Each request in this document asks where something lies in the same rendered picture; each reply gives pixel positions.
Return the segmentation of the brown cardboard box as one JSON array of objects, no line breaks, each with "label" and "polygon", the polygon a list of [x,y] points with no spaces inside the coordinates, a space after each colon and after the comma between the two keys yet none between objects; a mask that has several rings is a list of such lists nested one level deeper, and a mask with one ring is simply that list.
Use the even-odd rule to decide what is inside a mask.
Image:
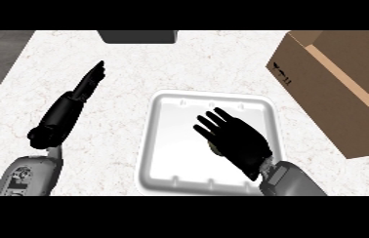
[{"label": "brown cardboard box", "polygon": [[292,30],[267,69],[347,158],[369,156],[369,30]]}]

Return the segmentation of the white foam tray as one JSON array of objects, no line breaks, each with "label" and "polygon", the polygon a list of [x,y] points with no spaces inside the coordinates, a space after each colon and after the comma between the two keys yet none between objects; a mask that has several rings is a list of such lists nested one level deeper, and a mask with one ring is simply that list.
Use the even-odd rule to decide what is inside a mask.
[{"label": "white foam tray", "polygon": [[193,126],[205,112],[221,108],[245,121],[267,139],[274,160],[285,159],[277,110],[263,96],[161,90],[153,94],[134,181],[146,195],[261,194],[230,162],[211,151]]}]

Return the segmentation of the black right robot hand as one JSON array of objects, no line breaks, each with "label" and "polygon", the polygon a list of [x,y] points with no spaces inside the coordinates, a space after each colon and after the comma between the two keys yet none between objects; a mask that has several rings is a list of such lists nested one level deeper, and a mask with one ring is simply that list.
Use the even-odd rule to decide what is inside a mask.
[{"label": "black right robot hand", "polygon": [[260,132],[223,109],[214,108],[207,117],[198,116],[204,126],[195,125],[195,131],[214,145],[221,156],[242,171],[251,181],[260,175],[264,161],[273,156],[269,142]]}]

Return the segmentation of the olive green squash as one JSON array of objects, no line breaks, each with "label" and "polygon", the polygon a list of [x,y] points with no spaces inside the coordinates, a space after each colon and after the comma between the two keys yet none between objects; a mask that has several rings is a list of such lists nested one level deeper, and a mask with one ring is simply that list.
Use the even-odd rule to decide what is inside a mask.
[{"label": "olive green squash", "polygon": [[211,149],[212,153],[214,153],[217,156],[221,157],[223,155],[221,155],[220,151],[217,150],[214,144],[212,144],[210,141],[208,141],[208,145],[210,145],[210,149]]}]

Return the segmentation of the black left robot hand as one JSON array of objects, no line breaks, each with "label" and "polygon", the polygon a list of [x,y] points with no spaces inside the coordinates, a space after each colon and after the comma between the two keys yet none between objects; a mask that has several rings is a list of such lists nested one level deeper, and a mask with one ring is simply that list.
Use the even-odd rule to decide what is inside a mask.
[{"label": "black left robot hand", "polygon": [[100,61],[86,74],[77,88],[68,91],[53,102],[38,125],[28,133],[32,148],[56,147],[69,136],[84,104],[93,95],[97,83],[105,77],[103,71],[103,61]]}]

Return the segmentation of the dark grey appliance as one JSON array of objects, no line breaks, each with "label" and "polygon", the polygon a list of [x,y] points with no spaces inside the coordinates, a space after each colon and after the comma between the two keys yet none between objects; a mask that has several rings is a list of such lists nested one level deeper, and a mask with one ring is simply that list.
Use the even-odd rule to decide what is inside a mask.
[{"label": "dark grey appliance", "polygon": [[97,32],[108,44],[173,44],[177,30],[100,30]]}]

